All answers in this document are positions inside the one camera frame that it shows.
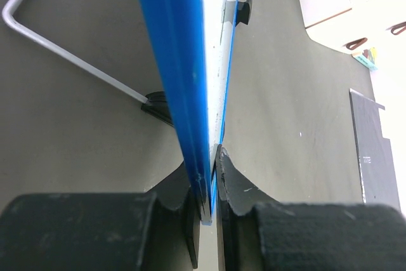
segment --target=brown handle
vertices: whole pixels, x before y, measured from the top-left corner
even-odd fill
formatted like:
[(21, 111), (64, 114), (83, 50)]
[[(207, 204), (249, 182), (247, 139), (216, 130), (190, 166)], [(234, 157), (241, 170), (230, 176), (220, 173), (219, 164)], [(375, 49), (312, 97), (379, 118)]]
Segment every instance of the brown handle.
[(354, 51), (362, 44), (365, 44), (367, 41), (368, 41), (368, 39), (366, 37), (360, 38), (360, 39), (357, 39), (356, 41), (352, 41), (352, 42), (346, 44), (346, 47), (347, 47), (347, 49)]
[(406, 22), (399, 23), (398, 25), (394, 25), (391, 29), (391, 33), (393, 35), (399, 35), (400, 33), (406, 31)]

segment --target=metal rod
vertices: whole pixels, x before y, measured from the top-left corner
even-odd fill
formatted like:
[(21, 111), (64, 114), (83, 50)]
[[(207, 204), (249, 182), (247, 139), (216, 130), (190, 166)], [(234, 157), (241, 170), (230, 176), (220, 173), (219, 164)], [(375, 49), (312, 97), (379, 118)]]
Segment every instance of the metal rod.
[(35, 33), (34, 31), (24, 27), (22, 24), (18, 23), (13, 15), (14, 12), (17, 10), (19, 5), (23, 0), (9, 0), (6, 3), (6, 6), (3, 8), (3, 20), (10, 28), (13, 30), (21, 33), (25, 37), (28, 37), (32, 41), (35, 41), (37, 44), (47, 48), (48, 50), (60, 55), (64, 59), (74, 63), (78, 67), (86, 70), (90, 74), (98, 77), (99, 79), (105, 81), (106, 83), (112, 85), (113, 87), (121, 90), (122, 92), (126, 93), (127, 95), (135, 98), (136, 100), (140, 101), (141, 103), (146, 103), (147, 98), (140, 93), (132, 90), (130, 87), (126, 86), (125, 84), (119, 82), (118, 80), (114, 79), (113, 77), (109, 76), (108, 74), (100, 71), (96, 67), (90, 65), (89, 63), (81, 60), (79, 57), (73, 55), (72, 53), (68, 52), (67, 50), (59, 47), (58, 45), (52, 43), (51, 41), (47, 40), (45, 37), (40, 36), (39, 34)]

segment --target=metal leg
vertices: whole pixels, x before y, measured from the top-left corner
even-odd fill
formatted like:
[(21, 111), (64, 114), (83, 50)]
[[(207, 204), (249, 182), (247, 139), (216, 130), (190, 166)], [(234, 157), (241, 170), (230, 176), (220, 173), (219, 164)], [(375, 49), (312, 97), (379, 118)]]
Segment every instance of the metal leg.
[(147, 98), (140, 93), (132, 90), (130, 87), (126, 86), (125, 84), (119, 82), (118, 80), (114, 79), (113, 77), (109, 76), (108, 74), (100, 71), (96, 67), (86, 63), (84, 60), (81, 60), (79, 57), (71, 54), (67, 50), (59, 47), (58, 45), (52, 43), (51, 41), (47, 40), (45, 37), (38, 35), (34, 31), (24, 27), (22, 24), (18, 23), (13, 14), (19, 7), (23, 0), (9, 0), (6, 3), (6, 6), (3, 8), (3, 20), (10, 28), (13, 30), (21, 33), (25, 37), (28, 37), (32, 41), (35, 41), (37, 44), (49, 49), (50, 51), (62, 56), (66, 60), (74, 63), (75, 65), (79, 66), (83, 70), (86, 70), (90, 74), (98, 77), (99, 79), (105, 81), (106, 83), (112, 85), (113, 87), (121, 90), (125, 94), (135, 98), (136, 100), (140, 101), (141, 103), (146, 103)]

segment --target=black mat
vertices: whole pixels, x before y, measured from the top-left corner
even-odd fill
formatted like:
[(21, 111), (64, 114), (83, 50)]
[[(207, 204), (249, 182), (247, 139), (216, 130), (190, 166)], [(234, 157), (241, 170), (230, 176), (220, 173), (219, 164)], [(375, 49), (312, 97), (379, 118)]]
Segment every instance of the black mat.
[(363, 201), (400, 210), (391, 142), (383, 138), (379, 118), (385, 108), (354, 90), (350, 99)]

